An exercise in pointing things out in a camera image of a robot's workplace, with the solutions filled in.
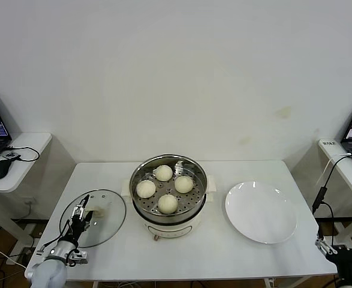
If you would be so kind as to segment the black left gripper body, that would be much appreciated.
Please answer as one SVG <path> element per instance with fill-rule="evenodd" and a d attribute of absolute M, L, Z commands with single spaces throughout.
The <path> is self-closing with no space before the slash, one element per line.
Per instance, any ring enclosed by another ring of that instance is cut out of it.
<path fill-rule="evenodd" d="M 72 218 L 72 223 L 64 236 L 64 240 L 68 242 L 78 242 L 80 235 L 85 231 L 86 221 L 78 216 Z"/>

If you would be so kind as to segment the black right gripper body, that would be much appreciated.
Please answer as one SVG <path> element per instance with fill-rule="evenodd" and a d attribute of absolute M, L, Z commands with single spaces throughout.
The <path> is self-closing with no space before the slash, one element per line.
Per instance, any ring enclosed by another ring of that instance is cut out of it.
<path fill-rule="evenodd" d="M 333 246 L 326 259 L 335 264 L 338 271 L 352 271 L 352 248 L 344 245 Z"/>

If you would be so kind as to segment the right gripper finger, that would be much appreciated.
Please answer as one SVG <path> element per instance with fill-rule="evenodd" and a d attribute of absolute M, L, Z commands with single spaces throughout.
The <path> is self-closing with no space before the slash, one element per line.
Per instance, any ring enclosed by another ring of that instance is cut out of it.
<path fill-rule="evenodd" d="M 321 251 L 324 256 L 333 255 L 335 253 L 335 249 L 326 242 L 325 237 L 323 235 L 323 231 L 320 227 L 318 228 L 315 246 Z"/>

